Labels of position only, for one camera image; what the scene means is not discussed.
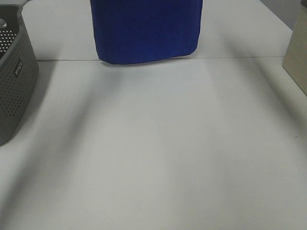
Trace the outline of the blue microfibre towel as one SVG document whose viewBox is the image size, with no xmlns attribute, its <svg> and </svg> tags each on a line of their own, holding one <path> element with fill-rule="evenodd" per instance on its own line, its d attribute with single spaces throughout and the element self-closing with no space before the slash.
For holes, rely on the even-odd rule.
<svg viewBox="0 0 307 230">
<path fill-rule="evenodd" d="M 192 54 L 201 29 L 201 0 L 92 0 L 100 60 L 139 64 Z"/>
</svg>

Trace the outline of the grey perforated plastic basket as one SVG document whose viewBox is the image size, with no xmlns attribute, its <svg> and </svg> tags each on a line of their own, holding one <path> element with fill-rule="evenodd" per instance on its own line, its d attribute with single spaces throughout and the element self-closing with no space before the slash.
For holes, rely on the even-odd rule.
<svg viewBox="0 0 307 230">
<path fill-rule="evenodd" d="M 16 131 L 31 100 L 39 66 L 23 17 L 22 4 L 0 4 L 0 143 Z"/>
</svg>

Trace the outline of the beige box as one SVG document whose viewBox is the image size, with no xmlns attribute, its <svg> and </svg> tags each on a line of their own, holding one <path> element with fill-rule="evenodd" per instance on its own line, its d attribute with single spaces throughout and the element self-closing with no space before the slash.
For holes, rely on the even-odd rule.
<svg viewBox="0 0 307 230">
<path fill-rule="evenodd" d="M 283 59 L 283 68 L 307 93 L 307 2 L 301 1 L 301 8 L 293 33 Z"/>
</svg>

